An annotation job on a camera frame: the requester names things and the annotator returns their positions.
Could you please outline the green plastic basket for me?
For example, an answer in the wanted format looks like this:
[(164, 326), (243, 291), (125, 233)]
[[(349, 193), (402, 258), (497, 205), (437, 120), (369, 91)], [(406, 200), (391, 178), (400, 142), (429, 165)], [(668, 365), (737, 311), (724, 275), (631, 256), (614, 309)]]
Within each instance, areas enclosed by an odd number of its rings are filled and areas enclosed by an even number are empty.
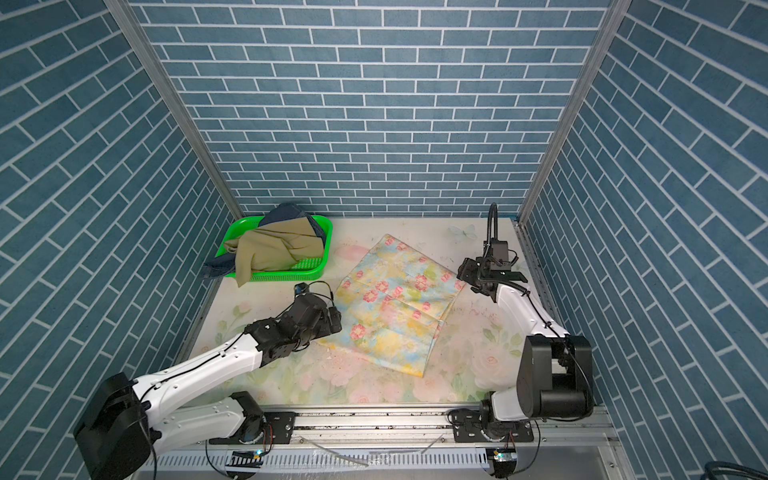
[[(288, 270), (273, 272), (254, 272), (251, 278), (252, 282), (277, 282), (277, 281), (314, 281), (318, 280), (324, 272), (328, 263), (330, 246), (333, 236), (332, 221), (322, 215), (312, 215), (312, 218), (326, 234), (324, 252), (320, 257), (308, 258), (299, 261)], [(216, 252), (216, 257), (226, 253), (225, 242), (239, 238), (245, 232), (254, 230), (263, 220), (263, 216), (244, 217), (235, 221), (225, 232), (222, 242)]]

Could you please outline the floral pastel skirt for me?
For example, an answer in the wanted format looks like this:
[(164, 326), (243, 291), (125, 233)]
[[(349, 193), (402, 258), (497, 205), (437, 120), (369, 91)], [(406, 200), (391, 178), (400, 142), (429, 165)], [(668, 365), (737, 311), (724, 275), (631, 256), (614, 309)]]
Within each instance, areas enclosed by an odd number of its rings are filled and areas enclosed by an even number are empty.
[(386, 234), (340, 282), (335, 303), (342, 331), (322, 343), (381, 367), (422, 377), (466, 283)]

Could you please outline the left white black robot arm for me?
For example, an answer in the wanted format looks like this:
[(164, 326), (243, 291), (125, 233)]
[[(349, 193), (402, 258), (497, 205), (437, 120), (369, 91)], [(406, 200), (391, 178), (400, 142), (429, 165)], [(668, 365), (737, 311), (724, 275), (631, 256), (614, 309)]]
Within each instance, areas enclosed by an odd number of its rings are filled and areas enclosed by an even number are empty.
[(127, 479), (163, 453), (209, 440), (266, 451), (274, 429), (249, 393), (197, 407), (189, 401), (341, 330), (332, 297), (304, 291), (277, 316), (246, 325), (210, 352), (136, 379), (106, 378), (73, 429), (89, 476)]

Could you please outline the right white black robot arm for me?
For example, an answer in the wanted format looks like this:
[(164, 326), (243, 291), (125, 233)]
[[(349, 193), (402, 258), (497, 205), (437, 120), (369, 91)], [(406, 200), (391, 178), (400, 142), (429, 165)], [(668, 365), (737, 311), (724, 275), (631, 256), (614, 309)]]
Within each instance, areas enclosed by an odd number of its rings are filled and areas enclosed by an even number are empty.
[(530, 420), (576, 422), (593, 414), (592, 347), (572, 335), (539, 305), (511, 264), (467, 258), (458, 278), (490, 297), (525, 335), (516, 384), (495, 391), (480, 406), (480, 425), (502, 435)]

